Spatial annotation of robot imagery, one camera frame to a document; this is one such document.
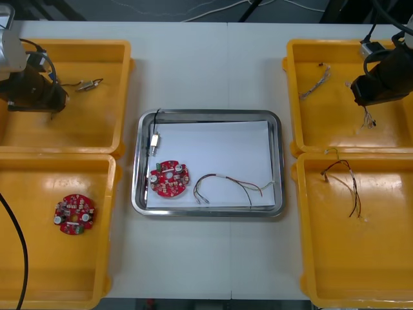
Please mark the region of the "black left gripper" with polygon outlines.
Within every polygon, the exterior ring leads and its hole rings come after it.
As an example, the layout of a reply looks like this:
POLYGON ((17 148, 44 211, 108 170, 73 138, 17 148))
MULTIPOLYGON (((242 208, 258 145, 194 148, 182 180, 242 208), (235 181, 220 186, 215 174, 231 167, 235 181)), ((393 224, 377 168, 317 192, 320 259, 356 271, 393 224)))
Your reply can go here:
POLYGON ((36 77, 30 87, 29 111, 59 113, 66 107, 67 92, 43 76, 36 77))

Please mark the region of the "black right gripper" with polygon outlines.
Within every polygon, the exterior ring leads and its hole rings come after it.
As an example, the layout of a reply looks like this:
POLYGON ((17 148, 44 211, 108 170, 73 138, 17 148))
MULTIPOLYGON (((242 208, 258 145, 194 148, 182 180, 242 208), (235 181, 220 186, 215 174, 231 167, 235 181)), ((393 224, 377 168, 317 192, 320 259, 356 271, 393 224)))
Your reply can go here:
POLYGON ((380 63, 368 74, 357 77, 350 89, 359 106, 377 105, 399 99, 395 89, 396 71, 380 63))

